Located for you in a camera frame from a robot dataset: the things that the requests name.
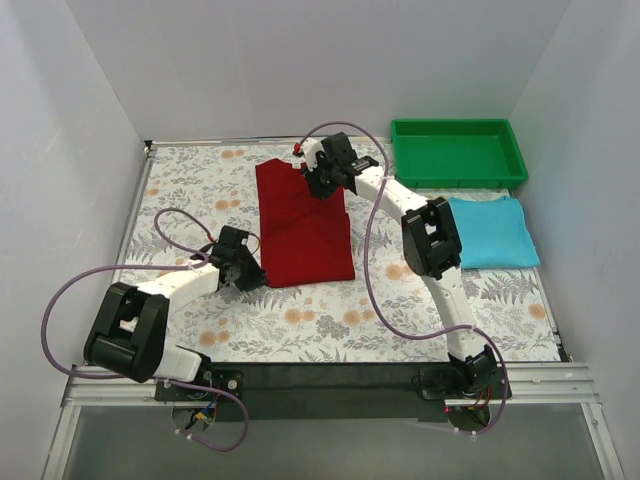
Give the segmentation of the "red t-shirt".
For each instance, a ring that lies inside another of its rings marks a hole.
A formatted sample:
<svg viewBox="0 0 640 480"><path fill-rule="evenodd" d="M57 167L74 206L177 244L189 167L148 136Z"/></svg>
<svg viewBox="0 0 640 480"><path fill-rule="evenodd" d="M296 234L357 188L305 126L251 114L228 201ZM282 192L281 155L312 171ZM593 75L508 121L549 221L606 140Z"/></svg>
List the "red t-shirt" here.
<svg viewBox="0 0 640 480"><path fill-rule="evenodd" d="M311 196L299 169L279 159L256 167L261 264L271 288L355 278L345 195Z"/></svg>

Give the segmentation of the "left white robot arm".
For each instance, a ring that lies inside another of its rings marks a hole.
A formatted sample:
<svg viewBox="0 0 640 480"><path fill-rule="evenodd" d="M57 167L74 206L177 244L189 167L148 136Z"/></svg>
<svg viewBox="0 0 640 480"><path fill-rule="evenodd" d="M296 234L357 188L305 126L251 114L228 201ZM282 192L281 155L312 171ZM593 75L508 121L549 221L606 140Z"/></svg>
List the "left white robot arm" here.
<svg viewBox="0 0 640 480"><path fill-rule="evenodd" d="M85 361L139 383L177 380L188 398L205 398L213 386L211 373L202 368L205 357L169 342L167 327L174 314L223 287L252 291L267 283L247 246L250 236L224 226L185 270L138 285L112 284L86 340Z"/></svg>

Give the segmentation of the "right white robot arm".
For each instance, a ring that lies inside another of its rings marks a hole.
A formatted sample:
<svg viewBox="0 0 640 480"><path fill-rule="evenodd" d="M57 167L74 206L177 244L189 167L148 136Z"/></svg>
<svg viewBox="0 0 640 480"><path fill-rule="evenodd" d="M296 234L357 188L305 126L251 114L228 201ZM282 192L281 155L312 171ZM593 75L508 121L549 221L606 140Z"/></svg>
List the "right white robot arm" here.
<svg viewBox="0 0 640 480"><path fill-rule="evenodd" d="M369 243L376 212L381 210L401 228L405 263L427 287L442 329L423 335L405 334L388 321L395 335L410 340L446 338L454 389L475 397L490 388L498 371L491 343L475 326L463 288L462 242L447 200L428 200L389 175L389 164L356 154L348 136L337 133L320 141L309 137L296 144L293 155L304 162L302 174L311 196L327 199L345 189L372 203L365 231L364 275L370 297Z"/></svg>

